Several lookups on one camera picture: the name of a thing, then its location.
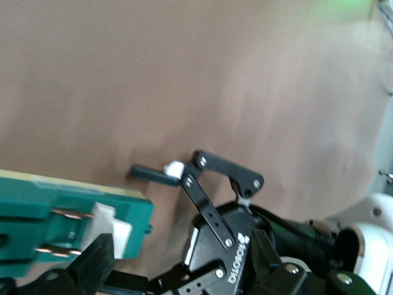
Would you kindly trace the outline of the green load switch white handle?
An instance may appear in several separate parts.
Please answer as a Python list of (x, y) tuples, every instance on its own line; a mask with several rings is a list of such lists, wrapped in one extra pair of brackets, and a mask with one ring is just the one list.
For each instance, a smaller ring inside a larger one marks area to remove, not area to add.
[(154, 206), (138, 191), (0, 169), (0, 277), (73, 261), (100, 234), (114, 257), (138, 257)]

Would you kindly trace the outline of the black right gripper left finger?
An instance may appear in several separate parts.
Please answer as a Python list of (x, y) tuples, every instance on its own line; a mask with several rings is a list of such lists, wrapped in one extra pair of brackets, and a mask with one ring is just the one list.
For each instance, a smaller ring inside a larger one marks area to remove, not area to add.
[(225, 267), (212, 262), (188, 279), (178, 273), (179, 278), (165, 286), (162, 278), (150, 281), (114, 271), (114, 264), (112, 235), (101, 234), (64, 269), (48, 270), (23, 286), (13, 278), (0, 278), (0, 295), (199, 295), (225, 277)]

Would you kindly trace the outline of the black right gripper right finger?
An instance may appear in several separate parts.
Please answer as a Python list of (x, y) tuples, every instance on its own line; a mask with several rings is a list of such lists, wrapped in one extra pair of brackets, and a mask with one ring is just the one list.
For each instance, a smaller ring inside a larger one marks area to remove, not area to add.
[(254, 194), (262, 188), (263, 176), (208, 151), (195, 151), (189, 163), (174, 161), (168, 164), (167, 168), (173, 172), (134, 165), (131, 168), (131, 176), (167, 186), (181, 186), (219, 243), (224, 248), (232, 247), (235, 243), (233, 231), (211, 203), (197, 179), (205, 170), (227, 176), (236, 194), (236, 201), (247, 207)]

